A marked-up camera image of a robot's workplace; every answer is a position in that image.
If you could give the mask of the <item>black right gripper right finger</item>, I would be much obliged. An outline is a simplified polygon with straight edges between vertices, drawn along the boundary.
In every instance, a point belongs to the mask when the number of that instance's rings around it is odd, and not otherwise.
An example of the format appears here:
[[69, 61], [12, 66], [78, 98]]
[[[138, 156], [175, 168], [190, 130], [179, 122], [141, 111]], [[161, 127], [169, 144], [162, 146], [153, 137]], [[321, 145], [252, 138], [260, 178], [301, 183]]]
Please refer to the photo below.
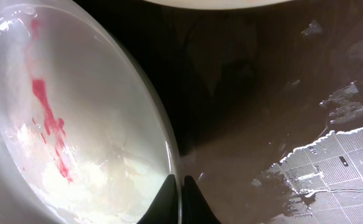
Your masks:
[[185, 176], [182, 187], [182, 223], [220, 224], [190, 175]]

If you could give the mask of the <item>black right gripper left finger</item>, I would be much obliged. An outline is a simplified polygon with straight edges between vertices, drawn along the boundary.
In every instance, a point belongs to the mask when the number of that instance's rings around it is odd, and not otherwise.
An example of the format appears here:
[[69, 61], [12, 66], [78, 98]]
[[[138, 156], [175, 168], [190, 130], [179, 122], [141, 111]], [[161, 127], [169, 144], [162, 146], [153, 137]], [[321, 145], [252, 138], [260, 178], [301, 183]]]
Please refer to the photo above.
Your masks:
[[176, 178], [169, 174], [138, 224], [178, 224]]

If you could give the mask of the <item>white plate red stain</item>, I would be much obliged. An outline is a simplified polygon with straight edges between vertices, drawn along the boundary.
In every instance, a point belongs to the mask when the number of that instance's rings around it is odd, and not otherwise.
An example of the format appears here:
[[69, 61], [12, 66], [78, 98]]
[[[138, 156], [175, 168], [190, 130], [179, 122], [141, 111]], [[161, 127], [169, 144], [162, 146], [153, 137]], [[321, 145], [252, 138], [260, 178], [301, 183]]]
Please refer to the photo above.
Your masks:
[[0, 223], [138, 223], [169, 174], [166, 114], [73, 1], [0, 1]]

